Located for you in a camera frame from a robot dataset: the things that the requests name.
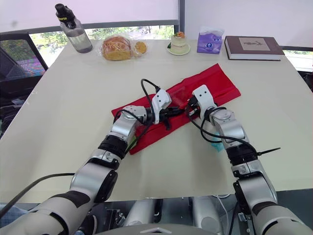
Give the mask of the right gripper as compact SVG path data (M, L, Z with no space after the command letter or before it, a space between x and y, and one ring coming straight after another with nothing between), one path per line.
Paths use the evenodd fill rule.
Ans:
M189 119L200 118L200 107L198 100L195 96L192 96L186 106L186 115Z

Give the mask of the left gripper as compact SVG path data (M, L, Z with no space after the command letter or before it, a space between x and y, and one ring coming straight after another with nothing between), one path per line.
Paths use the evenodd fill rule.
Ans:
M170 116L179 116L184 113L184 109L179 109L178 107L168 107L162 109L159 112L159 122L163 122L166 130L169 131L171 129L171 124L169 121Z

